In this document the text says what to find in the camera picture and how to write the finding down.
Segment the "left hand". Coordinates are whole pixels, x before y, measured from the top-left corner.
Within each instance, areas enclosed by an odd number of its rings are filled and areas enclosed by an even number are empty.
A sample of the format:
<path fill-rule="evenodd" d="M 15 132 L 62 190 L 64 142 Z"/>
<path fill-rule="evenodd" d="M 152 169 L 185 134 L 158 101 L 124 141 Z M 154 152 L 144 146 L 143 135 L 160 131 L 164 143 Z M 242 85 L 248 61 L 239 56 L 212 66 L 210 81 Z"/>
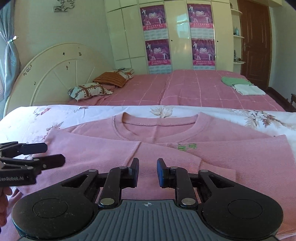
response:
<path fill-rule="evenodd" d="M 0 225 L 3 227 L 7 222 L 7 208 L 9 205 L 8 196 L 12 195 L 10 187 L 1 187 L 0 196 Z"/>

